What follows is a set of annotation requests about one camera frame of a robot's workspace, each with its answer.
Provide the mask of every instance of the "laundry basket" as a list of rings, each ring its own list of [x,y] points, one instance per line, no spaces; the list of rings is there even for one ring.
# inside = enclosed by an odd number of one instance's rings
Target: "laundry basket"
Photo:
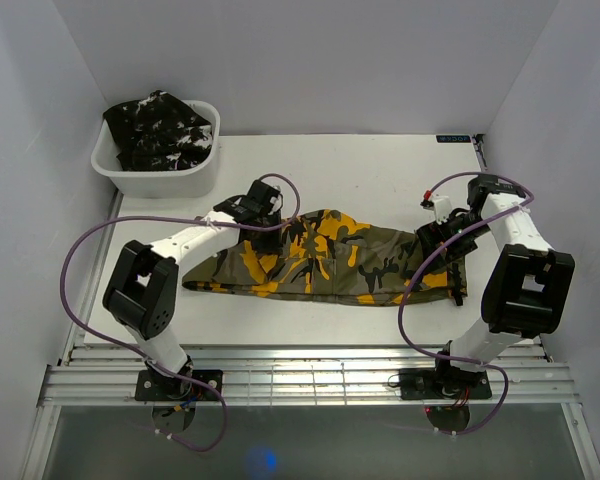
[[[188,170],[175,172],[124,172],[117,159],[120,149],[113,141],[106,120],[91,154],[91,165],[100,175],[109,177],[116,187],[130,197],[188,198],[206,195],[213,188],[218,173],[218,140],[220,115],[206,102],[183,100],[193,110],[211,123],[213,142],[211,152],[204,162]]]

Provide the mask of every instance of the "robotic arm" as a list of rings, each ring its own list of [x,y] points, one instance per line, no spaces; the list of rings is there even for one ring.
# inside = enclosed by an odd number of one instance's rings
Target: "robotic arm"
[[[247,195],[216,205],[204,221],[208,225],[186,228],[168,238],[144,245],[127,243],[116,263],[103,304],[124,325],[138,346],[153,361],[180,375],[194,376],[189,356],[178,343],[170,322],[182,272],[187,272],[217,252],[243,239],[254,249],[269,253],[280,245],[280,231],[248,232],[213,223],[273,226],[280,224],[280,191],[256,180]],[[136,390],[137,400],[177,400],[189,394],[190,385],[168,377],[147,363]]]
[[[436,220],[418,229],[425,258],[444,241],[483,218],[519,205],[525,194],[519,187],[500,183],[493,175],[478,175],[469,182],[468,210],[451,208],[447,197],[426,198],[422,205]],[[446,265],[477,248],[475,239],[491,231],[500,258],[485,288],[481,317],[460,338],[440,353],[489,363],[522,339],[550,334],[560,323],[575,268],[573,257],[551,248],[529,216],[528,210],[495,220],[452,244],[430,269]],[[485,368],[475,363],[437,360],[435,370],[404,369],[403,399],[453,397],[471,392],[471,398],[490,398]]]

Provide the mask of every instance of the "black label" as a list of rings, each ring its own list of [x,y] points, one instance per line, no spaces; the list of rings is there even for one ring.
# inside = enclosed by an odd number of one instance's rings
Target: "black label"
[[[438,143],[471,143],[469,135],[436,135]]]

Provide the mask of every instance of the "black and white cloth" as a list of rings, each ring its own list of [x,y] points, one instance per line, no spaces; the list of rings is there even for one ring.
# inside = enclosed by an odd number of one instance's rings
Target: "black and white cloth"
[[[187,170],[211,152],[211,123],[176,97],[156,90],[104,112],[124,171]]]

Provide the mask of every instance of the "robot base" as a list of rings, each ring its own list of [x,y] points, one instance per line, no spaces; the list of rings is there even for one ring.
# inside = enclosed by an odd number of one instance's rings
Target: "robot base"
[[[402,400],[450,399],[442,394],[443,384],[433,368],[403,368],[398,370],[400,398]],[[470,400],[488,400],[491,387],[486,372],[479,373],[477,386],[469,386]]]
[[[222,370],[193,370],[191,378],[203,383],[210,384],[218,392],[222,393]],[[198,395],[198,402],[217,402],[218,398],[209,390],[197,388],[194,385],[193,393]],[[138,374],[136,383],[136,393],[134,399],[138,402],[184,402],[191,398],[191,394],[175,400],[168,396],[163,389],[156,385],[150,376],[148,370],[142,370]]]

